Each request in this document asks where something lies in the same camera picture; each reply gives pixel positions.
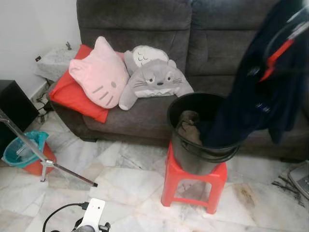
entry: black speaker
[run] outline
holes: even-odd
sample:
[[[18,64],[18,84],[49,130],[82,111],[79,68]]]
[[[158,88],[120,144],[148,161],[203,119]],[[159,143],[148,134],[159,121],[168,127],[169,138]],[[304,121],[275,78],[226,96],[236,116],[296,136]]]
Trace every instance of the black speaker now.
[[[0,109],[24,131],[39,114],[16,81],[0,80]],[[0,122],[0,158],[16,135]]]

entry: red bucket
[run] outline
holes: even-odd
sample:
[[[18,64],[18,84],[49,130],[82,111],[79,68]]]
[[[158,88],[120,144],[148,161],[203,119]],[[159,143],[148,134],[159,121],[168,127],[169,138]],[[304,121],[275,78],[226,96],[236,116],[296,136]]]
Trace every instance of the red bucket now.
[[[49,160],[53,160],[54,162],[56,162],[56,157],[55,157],[54,153],[52,152],[52,150],[50,149],[49,145],[46,142],[44,144],[43,154]],[[39,160],[27,165],[23,169],[26,170],[28,173],[31,173],[31,174],[34,174],[34,175],[42,175],[43,165],[41,164],[41,160],[39,159]],[[46,174],[50,173],[53,169],[54,168],[51,168],[51,167],[47,168]]]

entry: floor stain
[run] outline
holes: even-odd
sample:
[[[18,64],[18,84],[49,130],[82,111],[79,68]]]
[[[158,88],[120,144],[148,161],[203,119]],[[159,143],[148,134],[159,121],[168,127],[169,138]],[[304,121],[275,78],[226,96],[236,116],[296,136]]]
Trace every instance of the floor stain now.
[[[247,184],[239,184],[234,186],[237,198],[246,208],[255,207],[255,195]]]

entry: plush toy eye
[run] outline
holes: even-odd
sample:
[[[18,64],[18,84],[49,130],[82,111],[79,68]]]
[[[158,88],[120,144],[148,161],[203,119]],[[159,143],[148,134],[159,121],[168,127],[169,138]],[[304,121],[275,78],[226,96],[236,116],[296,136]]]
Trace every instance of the plush toy eye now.
[[[147,82],[148,84],[154,83],[154,82],[155,82],[155,76],[153,75],[153,76],[150,77],[148,80],[146,80],[146,82]]]
[[[173,74],[171,72],[168,72],[165,79],[166,81],[171,82],[173,80]]]

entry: sofa backrest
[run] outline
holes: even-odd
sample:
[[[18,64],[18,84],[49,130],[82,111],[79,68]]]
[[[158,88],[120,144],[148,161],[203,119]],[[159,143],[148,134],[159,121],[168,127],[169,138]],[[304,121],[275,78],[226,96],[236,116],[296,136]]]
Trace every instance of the sofa backrest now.
[[[102,35],[115,51],[148,45],[164,50],[184,72],[191,26],[189,0],[77,0],[82,43]]]
[[[279,0],[192,0],[187,75],[234,75],[270,8]]]

